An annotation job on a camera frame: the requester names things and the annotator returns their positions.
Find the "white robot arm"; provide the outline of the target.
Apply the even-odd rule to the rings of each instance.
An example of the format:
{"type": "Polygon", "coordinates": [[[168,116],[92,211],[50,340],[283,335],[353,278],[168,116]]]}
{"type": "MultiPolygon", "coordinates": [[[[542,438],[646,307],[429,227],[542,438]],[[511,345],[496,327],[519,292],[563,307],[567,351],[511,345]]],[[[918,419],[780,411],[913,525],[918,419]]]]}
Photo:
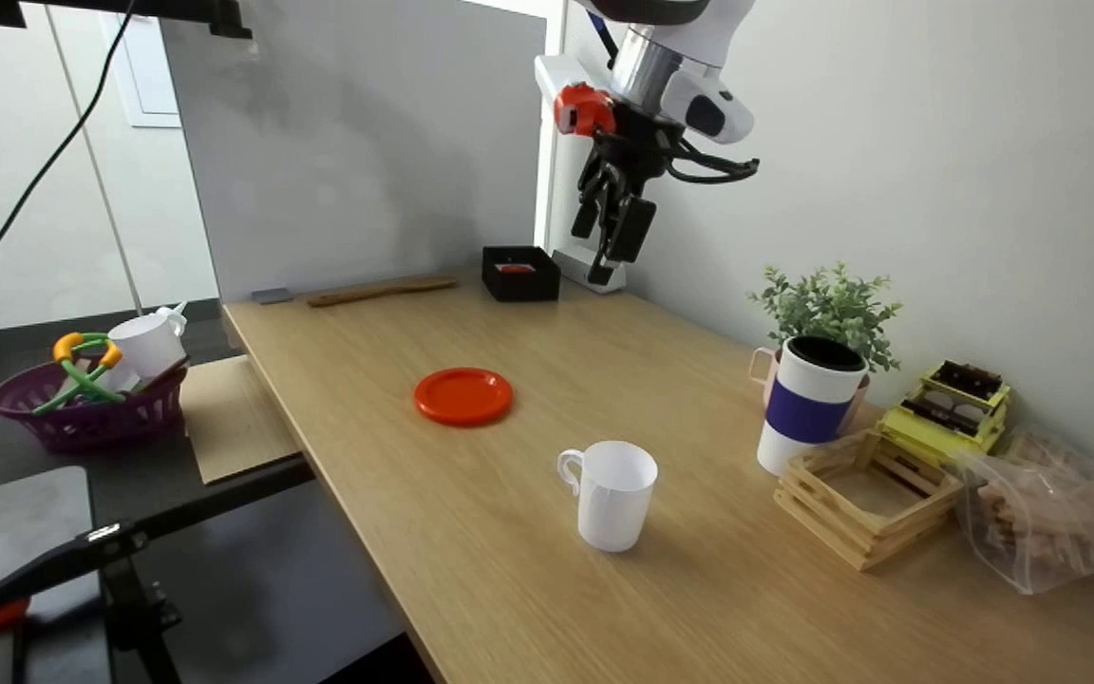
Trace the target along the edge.
{"type": "Polygon", "coordinates": [[[751,112],[720,85],[729,41],[754,0],[583,0],[606,46],[606,85],[577,78],[553,93],[553,126],[587,137],[577,178],[577,240],[596,235],[583,283],[606,284],[634,264],[656,205],[659,175],[697,187],[739,184],[754,159],[697,151],[692,135],[733,145],[751,112]]]}

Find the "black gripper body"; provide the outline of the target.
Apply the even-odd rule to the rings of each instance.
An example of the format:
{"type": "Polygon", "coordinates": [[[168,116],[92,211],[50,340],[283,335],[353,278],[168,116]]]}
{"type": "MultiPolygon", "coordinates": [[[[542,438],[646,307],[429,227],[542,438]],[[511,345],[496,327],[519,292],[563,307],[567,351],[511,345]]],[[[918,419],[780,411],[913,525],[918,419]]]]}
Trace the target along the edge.
{"type": "Polygon", "coordinates": [[[659,175],[697,187],[739,184],[759,170],[754,159],[720,159],[697,151],[678,126],[652,123],[623,103],[592,130],[592,150],[577,178],[577,213],[571,234],[596,235],[587,284],[606,284],[620,267],[634,264],[656,205],[646,187],[659,175]]]}

